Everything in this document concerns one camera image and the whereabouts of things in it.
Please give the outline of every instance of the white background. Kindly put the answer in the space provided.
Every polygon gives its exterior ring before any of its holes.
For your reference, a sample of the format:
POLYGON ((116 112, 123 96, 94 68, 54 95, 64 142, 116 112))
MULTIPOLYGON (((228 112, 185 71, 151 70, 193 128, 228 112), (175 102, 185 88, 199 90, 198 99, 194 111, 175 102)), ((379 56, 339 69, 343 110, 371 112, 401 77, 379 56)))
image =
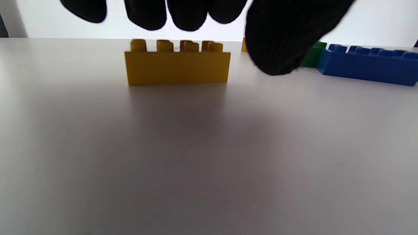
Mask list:
MULTIPOLYGON (((123 0, 107 0, 108 15, 101 24, 86 22, 72 15, 59 0, 2 0, 0 10, 11 36, 22 36, 18 30, 17 12, 27 36, 31 38, 147 38, 147 39, 211 39, 241 41, 246 11, 228 25, 216 23, 210 17, 196 32, 177 29, 171 18, 158 31, 146 31, 130 22, 123 0)), ((340 25, 324 36, 323 41, 341 44, 376 46, 413 46, 418 38, 417 0, 358 0, 340 25)))

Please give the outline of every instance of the white table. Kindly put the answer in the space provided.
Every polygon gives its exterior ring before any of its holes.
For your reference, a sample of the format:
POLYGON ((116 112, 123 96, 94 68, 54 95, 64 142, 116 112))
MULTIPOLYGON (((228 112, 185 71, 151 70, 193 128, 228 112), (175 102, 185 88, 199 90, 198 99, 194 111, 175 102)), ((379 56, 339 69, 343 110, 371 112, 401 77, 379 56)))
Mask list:
POLYGON ((228 84, 128 87, 128 44, 0 40, 0 234, 417 234, 417 88, 238 42, 228 84))

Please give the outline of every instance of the lego brick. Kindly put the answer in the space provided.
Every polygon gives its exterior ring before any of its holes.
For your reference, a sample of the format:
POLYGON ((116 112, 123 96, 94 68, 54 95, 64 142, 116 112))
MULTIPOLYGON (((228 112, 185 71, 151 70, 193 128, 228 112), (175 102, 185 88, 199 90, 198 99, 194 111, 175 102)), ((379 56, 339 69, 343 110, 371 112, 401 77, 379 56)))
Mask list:
POLYGON ((305 58, 302 60, 302 67, 311 67, 316 68, 318 64, 319 57, 321 56, 322 49, 326 48, 325 42, 317 42, 306 54, 305 58))
POLYGON ((331 44, 323 49, 317 69, 324 75, 414 86, 418 53, 331 44))
POLYGON ((228 81, 231 53, 223 52, 221 43, 203 41, 201 52, 188 40, 180 41, 180 52, 168 40, 157 40, 157 51, 146 48, 145 40, 133 39, 125 52, 130 86, 228 81))
POLYGON ((245 41, 245 37, 242 39, 241 51, 247 51, 247 42, 245 41))

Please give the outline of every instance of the green lego brick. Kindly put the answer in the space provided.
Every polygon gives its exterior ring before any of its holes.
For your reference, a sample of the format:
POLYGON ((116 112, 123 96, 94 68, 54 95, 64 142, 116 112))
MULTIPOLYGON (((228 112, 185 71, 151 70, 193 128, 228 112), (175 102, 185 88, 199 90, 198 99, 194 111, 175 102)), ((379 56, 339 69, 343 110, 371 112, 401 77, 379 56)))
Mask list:
POLYGON ((311 67, 316 68, 319 57, 321 56, 322 49, 326 48, 325 42, 317 42, 315 45, 308 51, 305 58, 302 61, 302 67, 311 67))

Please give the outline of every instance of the gloved hand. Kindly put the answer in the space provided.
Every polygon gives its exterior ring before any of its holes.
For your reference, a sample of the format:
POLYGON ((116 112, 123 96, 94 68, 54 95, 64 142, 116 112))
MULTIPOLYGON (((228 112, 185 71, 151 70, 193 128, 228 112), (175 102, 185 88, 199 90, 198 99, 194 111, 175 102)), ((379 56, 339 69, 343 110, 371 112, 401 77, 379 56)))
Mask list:
MULTIPOLYGON (((60 0, 73 14, 89 22, 106 18, 106 0, 60 0)), ((234 21, 247 0, 167 0, 174 24, 195 31, 207 13, 219 23, 234 21)), ((331 31, 354 0, 254 0, 247 13, 245 37, 251 59, 271 75, 299 67, 308 50, 331 31)), ((128 18, 146 30, 166 23, 165 0, 125 0, 128 18)))

